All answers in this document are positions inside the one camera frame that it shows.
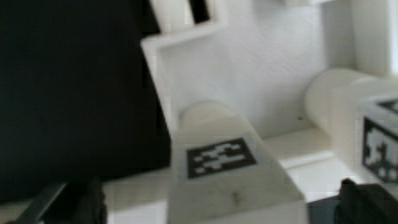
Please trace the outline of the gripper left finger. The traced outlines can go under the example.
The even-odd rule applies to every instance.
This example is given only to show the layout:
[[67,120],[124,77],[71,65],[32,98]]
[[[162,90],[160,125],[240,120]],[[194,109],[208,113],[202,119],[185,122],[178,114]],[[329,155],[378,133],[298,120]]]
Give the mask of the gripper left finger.
[[51,184],[11,224],[108,224],[103,185],[98,178]]

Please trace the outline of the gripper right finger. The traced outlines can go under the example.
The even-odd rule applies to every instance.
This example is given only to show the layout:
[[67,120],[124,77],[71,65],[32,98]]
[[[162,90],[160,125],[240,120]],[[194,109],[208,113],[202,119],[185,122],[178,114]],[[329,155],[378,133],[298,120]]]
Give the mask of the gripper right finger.
[[337,195],[307,203],[309,224],[398,224],[398,199],[380,184],[341,181]]

